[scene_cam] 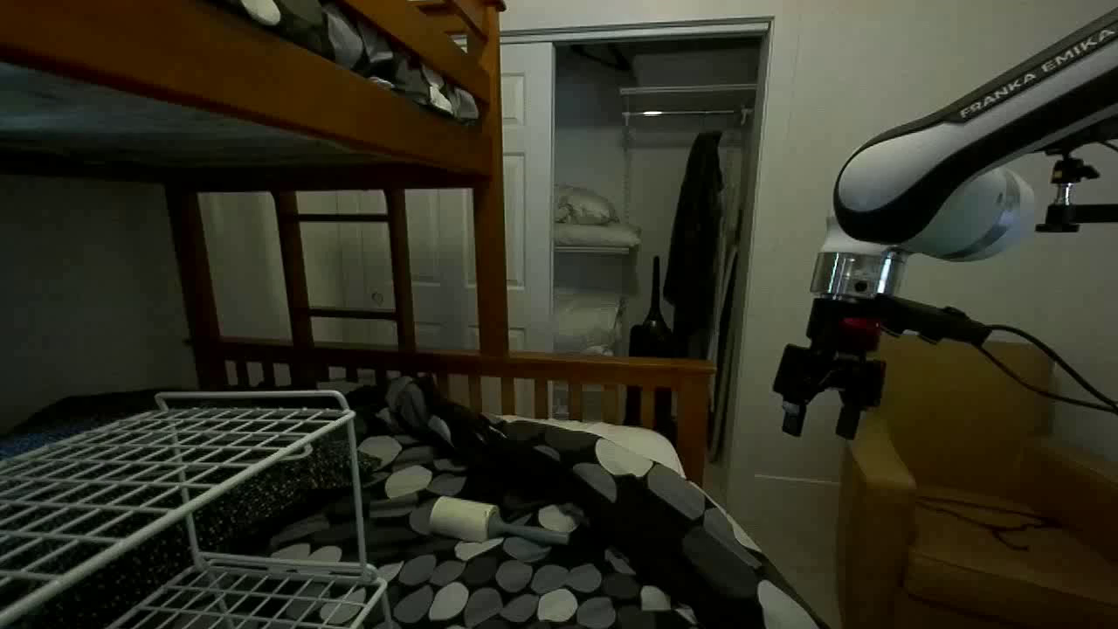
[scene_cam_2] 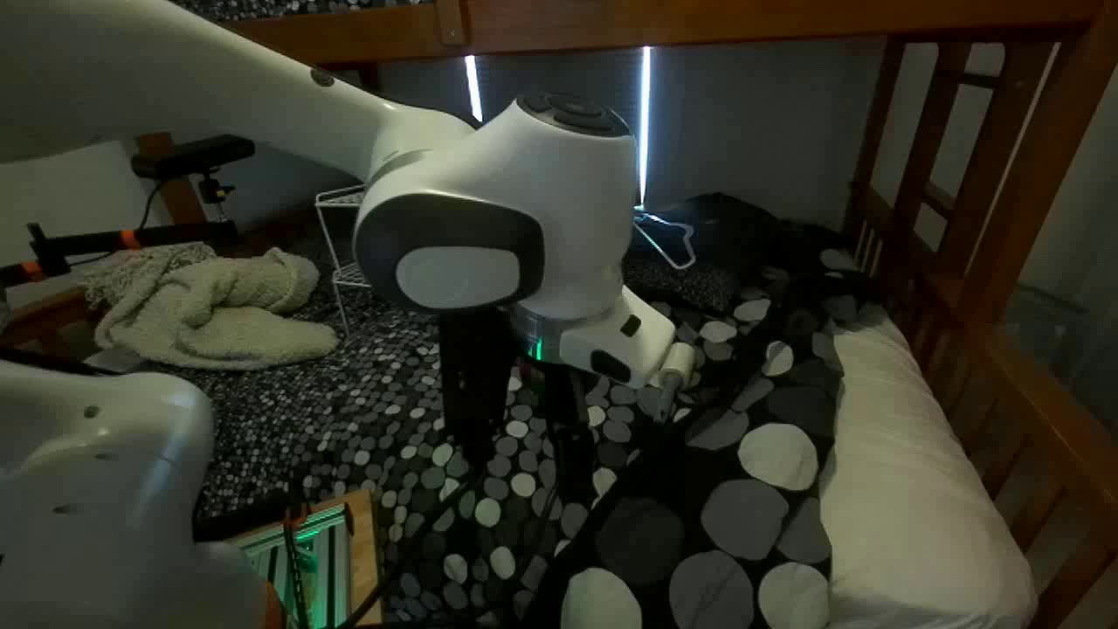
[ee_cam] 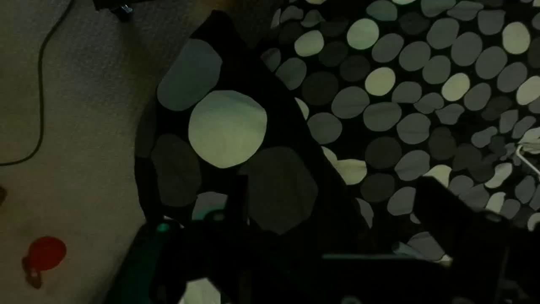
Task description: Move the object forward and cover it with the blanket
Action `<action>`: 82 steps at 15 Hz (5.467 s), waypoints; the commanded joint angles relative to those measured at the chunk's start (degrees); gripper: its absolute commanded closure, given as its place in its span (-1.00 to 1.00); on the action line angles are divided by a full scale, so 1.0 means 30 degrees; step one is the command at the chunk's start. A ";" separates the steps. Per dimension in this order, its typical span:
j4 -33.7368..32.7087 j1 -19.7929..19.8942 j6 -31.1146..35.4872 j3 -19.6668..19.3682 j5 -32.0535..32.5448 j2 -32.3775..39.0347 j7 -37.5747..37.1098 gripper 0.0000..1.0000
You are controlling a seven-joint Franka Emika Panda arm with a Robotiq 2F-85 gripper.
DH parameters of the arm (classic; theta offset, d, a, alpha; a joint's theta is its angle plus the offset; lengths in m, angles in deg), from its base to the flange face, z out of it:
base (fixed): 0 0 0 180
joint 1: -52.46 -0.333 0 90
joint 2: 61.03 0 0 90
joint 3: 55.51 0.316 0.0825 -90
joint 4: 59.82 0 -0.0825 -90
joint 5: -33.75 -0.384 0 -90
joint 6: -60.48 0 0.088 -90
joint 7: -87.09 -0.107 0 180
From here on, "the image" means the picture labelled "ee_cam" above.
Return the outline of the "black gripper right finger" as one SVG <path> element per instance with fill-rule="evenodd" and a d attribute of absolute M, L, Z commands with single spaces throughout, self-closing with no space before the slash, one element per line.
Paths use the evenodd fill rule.
<path fill-rule="evenodd" d="M 540 232 L 474 210 L 433 177 L 415 180 L 413 212 L 452 258 L 448 283 L 472 304 L 540 302 Z"/>

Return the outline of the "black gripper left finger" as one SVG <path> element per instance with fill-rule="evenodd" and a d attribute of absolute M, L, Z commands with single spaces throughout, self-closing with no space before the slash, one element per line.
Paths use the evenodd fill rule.
<path fill-rule="evenodd" d="M 207 278 L 227 304 L 308 302 L 308 278 L 286 266 L 276 236 L 247 222 L 247 178 L 239 175 L 226 205 L 182 226 L 145 222 L 102 304 L 178 304 L 187 283 Z"/>

